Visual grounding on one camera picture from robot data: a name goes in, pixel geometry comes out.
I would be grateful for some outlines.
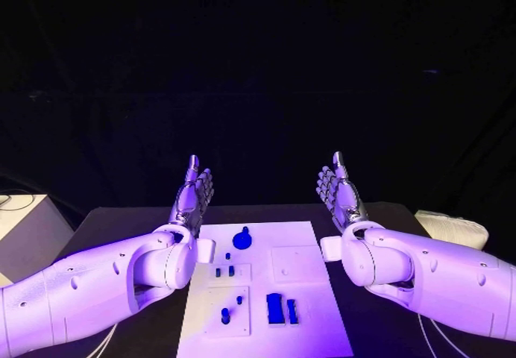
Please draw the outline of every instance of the blue rectangular block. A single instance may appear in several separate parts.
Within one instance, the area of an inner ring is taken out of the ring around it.
[[[283,315],[281,295],[271,293],[267,295],[268,324],[286,324]]]
[[[294,302],[294,300],[287,300],[287,307],[289,307],[290,324],[299,324],[299,315],[296,313],[296,302]]]

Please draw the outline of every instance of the blue object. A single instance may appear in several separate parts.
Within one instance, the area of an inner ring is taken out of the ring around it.
[[[267,295],[268,324],[286,324],[286,317],[281,308],[281,295],[271,293]]]
[[[289,307],[290,324],[299,324],[299,315],[296,314],[296,302],[294,302],[294,300],[287,300],[287,307]]]
[[[228,324],[229,323],[229,310],[228,310],[228,308],[224,308],[222,309],[222,323],[224,324]]]
[[[240,249],[240,250],[245,250],[253,243],[253,238],[250,235],[250,229],[247,226],[244,226],[242,232],[238,233],[234,237],[234,246]]]

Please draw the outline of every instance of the black curtain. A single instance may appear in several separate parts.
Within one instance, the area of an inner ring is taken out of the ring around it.
[[[23,0],[2,17],[0,184],[72,222],[170,205],[192,153],[214,205],[317,202],[342,150],[365,201],[477,220],[516,259],[511,1]]]

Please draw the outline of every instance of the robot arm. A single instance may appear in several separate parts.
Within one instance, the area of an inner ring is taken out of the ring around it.
[[[323,167],[317,193],[342,236],[320,241],[351,280],[453,328],[516,341],[516,267],[467,246],[387,230],[368,221],[342,154]]]
[[[212,194],[209,170],[188,178],[170,223],[153,233],[82,251],[0,289],[0,357],[16,357],[98,333],[189,283],[215,242],[198,239]]]

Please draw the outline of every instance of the dark table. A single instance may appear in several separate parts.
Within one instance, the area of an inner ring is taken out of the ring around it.
[[[371,220],[388,229],[428,236],[402,205],[381,202],[366,204],[366,209]],[[166,222],[169,211],[167,207],[101,207],[93,210],[59,256],[152,232]],[[211,207],[205,215],[205,224],[294,221],[312,222],[317,241],[339,234],[322,204]],[[327,273],[355,356],[431,358],[417,314],[356,287],[340,262],[327,263]],[[189,287],[185,287],[118,324],[103,358],[176,356],[188,295]],[[437,356],[462,357],[427,318],[423,318],[423,323]],[[473,336],[440,326],[472,358],[516,357],[513,342]],[[108,330],[77,342],[33,351],[23,357],[85,358],[107,333]]]

